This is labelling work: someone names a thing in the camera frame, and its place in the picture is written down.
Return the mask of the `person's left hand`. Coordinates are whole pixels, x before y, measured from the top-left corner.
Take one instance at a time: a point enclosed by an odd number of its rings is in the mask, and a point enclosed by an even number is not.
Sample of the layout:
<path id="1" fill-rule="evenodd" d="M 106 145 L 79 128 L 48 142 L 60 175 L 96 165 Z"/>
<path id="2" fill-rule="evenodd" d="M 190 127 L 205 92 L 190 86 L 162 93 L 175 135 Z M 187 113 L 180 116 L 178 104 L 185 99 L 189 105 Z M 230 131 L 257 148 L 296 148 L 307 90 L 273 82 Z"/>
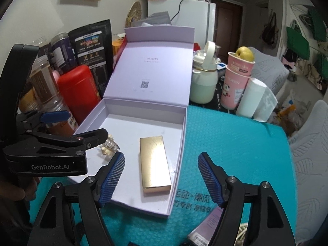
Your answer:
<path id="1" fill-rule="evenodd" d="M 26 201 L 32 201 L 36 199 L 36 191 L 38 185 L 41 182 L 40 177 L 33 177 L 27 180 L 28 184 L 26 187 L 21 188 L 12 185 L 9 182 L 1 180 L 1 197 L 7 198 L 12 201 L 19 201 L 25 199 Z"/>

